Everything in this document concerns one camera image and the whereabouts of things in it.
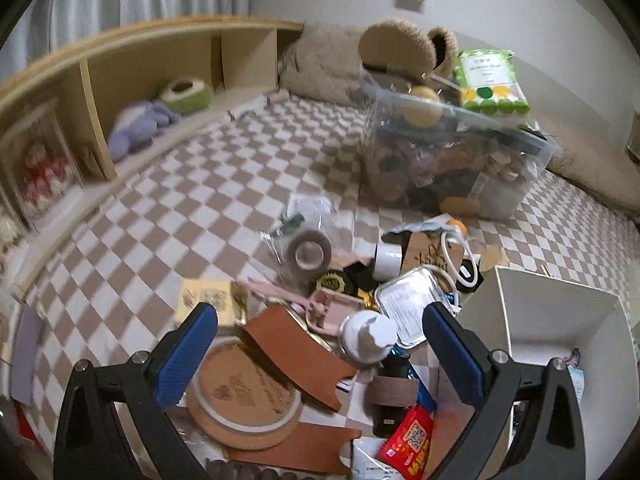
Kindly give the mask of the green white wipes pack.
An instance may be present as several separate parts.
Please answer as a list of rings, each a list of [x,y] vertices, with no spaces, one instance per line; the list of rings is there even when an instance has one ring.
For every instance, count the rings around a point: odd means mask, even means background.
[[[461,106],[488,116],[526,116],[528,99],[518,83],[513,53],[500,49],[462,51],[454,66]]]

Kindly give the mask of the clear plastic storage bin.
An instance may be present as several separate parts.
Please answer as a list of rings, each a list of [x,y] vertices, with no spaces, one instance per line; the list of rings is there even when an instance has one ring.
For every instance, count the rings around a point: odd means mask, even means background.
[[[445,78],[360,75],[362,177],[381,206],[506,220],[562,152],[535,126],[514,128],[462,107]]]

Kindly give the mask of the white pump bottle top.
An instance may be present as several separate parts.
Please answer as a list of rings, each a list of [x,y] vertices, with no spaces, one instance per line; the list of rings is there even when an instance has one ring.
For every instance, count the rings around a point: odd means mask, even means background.
[[[358,365],[373,365],[397,344],[397,324],[382,313],[361,310],[344,319],[338,340],[349,359]]]

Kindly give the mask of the avocado plush toy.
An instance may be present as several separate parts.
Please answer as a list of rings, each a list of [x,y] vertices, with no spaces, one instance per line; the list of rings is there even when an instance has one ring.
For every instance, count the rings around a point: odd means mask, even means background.
[[[174,113],[191,115],[209,107],[213,89],[198,78],[180,78],[160,90],[158,100]]]

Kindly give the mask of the silver tape roll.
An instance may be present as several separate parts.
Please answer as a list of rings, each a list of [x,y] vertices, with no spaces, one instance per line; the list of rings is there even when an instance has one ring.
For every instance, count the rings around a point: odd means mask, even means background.
[[[402,265],[402,247],[398,244],[378,243],[375,247],[372,276],[375,281],[387,282],[398,278]]]

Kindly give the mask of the purple plush toy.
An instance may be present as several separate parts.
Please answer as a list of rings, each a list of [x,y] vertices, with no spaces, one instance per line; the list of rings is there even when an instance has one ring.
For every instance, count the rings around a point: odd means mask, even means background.
[[[114,119],[107,139],[107,148],[113,162],[119,162],[130,153],[153,143],[153,139],[181,115],[160,101],[139,101],[123,108]]]

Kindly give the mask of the red snack packet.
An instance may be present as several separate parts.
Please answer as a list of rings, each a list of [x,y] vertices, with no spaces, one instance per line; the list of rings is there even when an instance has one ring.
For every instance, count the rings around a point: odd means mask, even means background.
[[[375,458],[391,466],[402,478],[420,480],[424,476],[433,433],[431,414],[420,404],[408,411]]]

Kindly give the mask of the brown bandage roll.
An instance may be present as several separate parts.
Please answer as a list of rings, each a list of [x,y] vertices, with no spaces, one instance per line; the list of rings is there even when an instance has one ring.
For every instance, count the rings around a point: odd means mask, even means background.
[[[364,397],[372,405],[410,408],[416,404],[420,382],[417,379],[375,376]]]

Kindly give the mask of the brown leather strip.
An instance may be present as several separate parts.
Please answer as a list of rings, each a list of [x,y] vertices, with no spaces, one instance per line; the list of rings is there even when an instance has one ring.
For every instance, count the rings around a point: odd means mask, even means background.
[[[285,307],[263,310],[244,325],[244,333],[298,390],[327,410],[342,408],[337,384],[354,377],[356,367],[314,341]]]

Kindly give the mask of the pink plastic holder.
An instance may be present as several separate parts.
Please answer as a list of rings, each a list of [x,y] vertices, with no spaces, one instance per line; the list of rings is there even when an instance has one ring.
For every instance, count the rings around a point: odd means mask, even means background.
[[[267,282],[245,280],[240,281],[240,284],[258,296],[287,302],[305,320],[308,330],[321,336],[337,337],[343,323],[351,315],[366,308],[360,298],[322,287],[309,297],[303,297]]]

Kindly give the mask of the beige wooden shelf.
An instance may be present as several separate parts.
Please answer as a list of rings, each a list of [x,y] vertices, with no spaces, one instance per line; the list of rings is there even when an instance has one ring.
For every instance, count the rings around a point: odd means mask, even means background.
[[[110,29],[30,64],[1,86],[1,198],[26,236],[11,255],[1,286],[23,299],[47,260],[79,221],[125,180],[201,128],[278,88],[278,56],[303,31],[299,22],[239,16],[188,16]],[[163,84],[191,76],[215,91],[205,110],[183,118],[149,148],[113,162],[107,136],[125,106],[157,95]],[[39,129],[40,114],[57,121],[54,142],[70,162],[83,158],[78,182],[37,220],[27,217],[13,179],[18,159]]]

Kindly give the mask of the round cork coaster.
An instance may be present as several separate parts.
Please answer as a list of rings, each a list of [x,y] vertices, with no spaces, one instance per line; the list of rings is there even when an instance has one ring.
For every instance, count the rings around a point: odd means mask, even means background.
[[[238,337],[215,341],[186,388],[186,409],[227,448],[258,451],[288,438],[303,411],[302,394],[268,373]]]

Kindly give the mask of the teddy bear plush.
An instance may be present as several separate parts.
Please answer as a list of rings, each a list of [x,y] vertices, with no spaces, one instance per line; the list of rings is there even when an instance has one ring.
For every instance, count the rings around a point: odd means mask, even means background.
[[[420,77],[448,78],[459,54],[457,37],[447,27],[424,32],[403,18],[389,18],[369,26],[361,35],[358,54],[362,64],[379,70],[401,70]]]

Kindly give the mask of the brown tape roll in bag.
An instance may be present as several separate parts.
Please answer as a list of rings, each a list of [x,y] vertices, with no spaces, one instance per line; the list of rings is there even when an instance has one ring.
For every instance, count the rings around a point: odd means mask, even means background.
[[[284,264],[295,276],[313,278],[324,272],[332,259],[329,237],[318,230],[303,230],[286,246]]]

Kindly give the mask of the yellow tissue pack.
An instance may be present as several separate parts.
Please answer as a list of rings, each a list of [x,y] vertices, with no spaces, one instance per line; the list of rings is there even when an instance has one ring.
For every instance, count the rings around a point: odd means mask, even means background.
[[[184,278],[174,313],[175,324],[181,324],[201,302],[216,309],[219,327],[230,328],[246,323],[246,290],[237,282]]]

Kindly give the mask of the beige fuzzy blanket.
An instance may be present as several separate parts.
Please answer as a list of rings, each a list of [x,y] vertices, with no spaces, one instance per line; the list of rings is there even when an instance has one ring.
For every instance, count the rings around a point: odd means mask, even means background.
[[[364,29],[306,24],[279,61],[280,87],[293,96],[363,108],[362,67],[358,44]]]

